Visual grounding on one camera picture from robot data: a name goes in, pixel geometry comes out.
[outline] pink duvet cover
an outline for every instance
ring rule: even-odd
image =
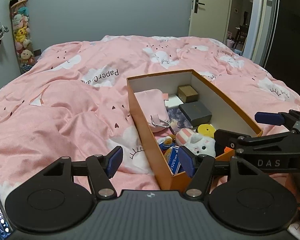
[[[300,96],[252,61],[213,39],[106,36],[47,48],[27,73],[0,90],[0,196],[61,156],[124,158],[111,179],[122,189],[159,189],[129,113],[126,78],[194,69],[251,117],[300,111]],[[264,135],[284,127],[261,125]],[[87,187],[87,180],[76,178]]]

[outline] orange box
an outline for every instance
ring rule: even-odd
[[[191,85],[198,92],[199,101],[212,113],[211,124],[216,129],[248,134],[252,137],[262,135],[262,129],[253,119],[216,86],[192,69],[127,78],[130,113],[137,127],[146,157],[162,190],[184,191],[190,178],[185,172],[173,176],[134,93],[159,89],[162,93],[174,95],[177,93],[178,87],[182,85]],[[234,150],[228,151],[216,159],[229,161],[233,155]]]

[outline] blue gripper pad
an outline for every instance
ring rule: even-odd
[[[254,116],[257,123],[281,126],[285,123],[281,114],[257,112]]]
[[[188,177],[191,179],[195,174],[194,162],[192,157],[194,154],[185,146],[180,146],[178,151],[178,158],[182,168],[185,170]]]
[[[108,167],[106,169],[106,174],[108,178],[112,178],[117,172],[119,166],[122,163],[123,159],[123,149],[121,146],[117,146],[106,156],[109,158]]]

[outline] white plush cat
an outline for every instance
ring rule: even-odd
[[[186,146],[195,155],[206,154],[215,158],[215,142],[216,141],[210,137],[203,136],[200,133],[195,133],[189,137],[184,146]]]

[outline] black circular disc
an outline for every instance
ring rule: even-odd
[[[53,233],[82,221],[91,211],[93,200],[84,187],[73,182],[31,180],[12,191],[6,212],[17,228],[30,233]]]
[[[297,211],[294,195],[275,181],[242,176],[215,188],[210,210],[220,222],[243,232],[275,232],[289,225]]]

